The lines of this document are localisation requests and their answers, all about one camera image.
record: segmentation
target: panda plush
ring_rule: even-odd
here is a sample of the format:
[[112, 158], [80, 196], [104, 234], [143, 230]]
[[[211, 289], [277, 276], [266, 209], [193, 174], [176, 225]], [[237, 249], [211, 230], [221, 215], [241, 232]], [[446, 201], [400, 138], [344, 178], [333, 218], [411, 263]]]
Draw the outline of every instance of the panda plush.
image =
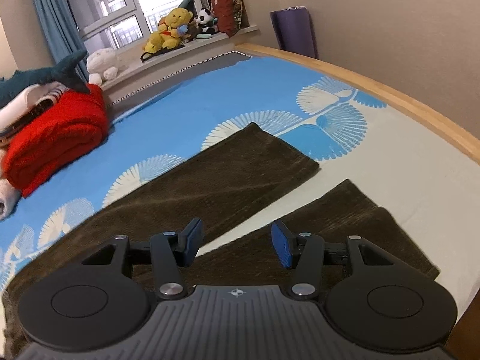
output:
[[200, 33], [214, 35], [218, 32], [217, 18], [212, 16], [209, 9], [200, 9], [195, 21]]

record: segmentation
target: shark plush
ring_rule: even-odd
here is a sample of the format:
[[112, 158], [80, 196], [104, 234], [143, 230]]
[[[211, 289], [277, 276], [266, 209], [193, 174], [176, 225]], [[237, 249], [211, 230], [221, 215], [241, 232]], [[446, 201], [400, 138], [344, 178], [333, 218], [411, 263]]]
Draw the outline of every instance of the shark plush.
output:
[[0, 79], [0, 108], [6, 106], [25, 88], [35, 84], [59, 82], [76, 92], [90, 93], [85, 83], [75, 72], [78, 63], [87, 55], [86, 50], [75, 51], [53, 67], [15, 71], [10, 79]]

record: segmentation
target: window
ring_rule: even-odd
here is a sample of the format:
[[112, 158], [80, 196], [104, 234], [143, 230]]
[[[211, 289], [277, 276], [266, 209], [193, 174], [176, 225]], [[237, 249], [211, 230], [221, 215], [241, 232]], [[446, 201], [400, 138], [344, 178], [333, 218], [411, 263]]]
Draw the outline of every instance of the window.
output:
[[157, 29], [183, 0], [69, 0], [87, 50], [120, 49]]

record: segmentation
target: blue bed sheet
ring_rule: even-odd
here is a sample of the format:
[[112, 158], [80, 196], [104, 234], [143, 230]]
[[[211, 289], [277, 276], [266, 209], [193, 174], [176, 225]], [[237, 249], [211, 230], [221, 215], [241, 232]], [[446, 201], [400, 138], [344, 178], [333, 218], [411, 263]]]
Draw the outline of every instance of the blue bed sheet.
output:
[[83, 220], [250, 122], [322, 161], [361, 144], [364, 106], [386, 107], [345, 83], [270, 57], [160, 93], [117, 119], [105, 143], [20, 200], [0, 223], [0, 290]]

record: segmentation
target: white plush toy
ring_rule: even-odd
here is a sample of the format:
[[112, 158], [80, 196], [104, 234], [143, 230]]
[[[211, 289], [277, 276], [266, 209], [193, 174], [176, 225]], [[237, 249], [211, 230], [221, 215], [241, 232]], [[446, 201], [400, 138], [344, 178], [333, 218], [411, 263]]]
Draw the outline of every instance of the white plush toy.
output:
[[87, 58], [88, 83], [102, 85], [103, 81], [113, 80], [119, 71], [117, 53], [112, 48], [95, 51]]

